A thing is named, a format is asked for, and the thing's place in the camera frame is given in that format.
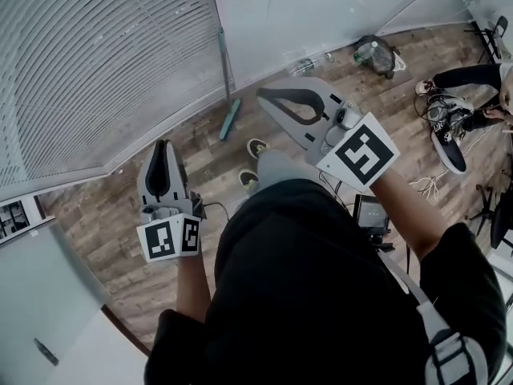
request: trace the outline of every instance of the person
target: person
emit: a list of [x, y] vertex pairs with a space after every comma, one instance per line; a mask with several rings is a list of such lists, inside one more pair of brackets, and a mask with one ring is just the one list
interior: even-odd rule
[[436, 90], [466, 84], [486, 84], [499, 93], [481, 106], [482, 110], [475, 111], [472, 118], [463, 121], [464, 130], [470, 132], [501, 121], [513, 124], [513, 109], [510, 109], [510, 100], [513, 96], [513, 63], [478, 64], [455, 68], [419, 82], [415, 86], [415, 91], [418, 95], [430, 94]]
[[[402, 290], [347, 208], [282, 152], [248, 142], [251, 196], [222, 233], [211, 300], [202, 257], [178, 259], [145, 383], [423, 383], [429, 346]], [[474, 338], [490, 378], [506, 348], [495, 273], [464, 224], [448, 227], [393, 169], [371, 189], [418, 257], [421, 287]]]

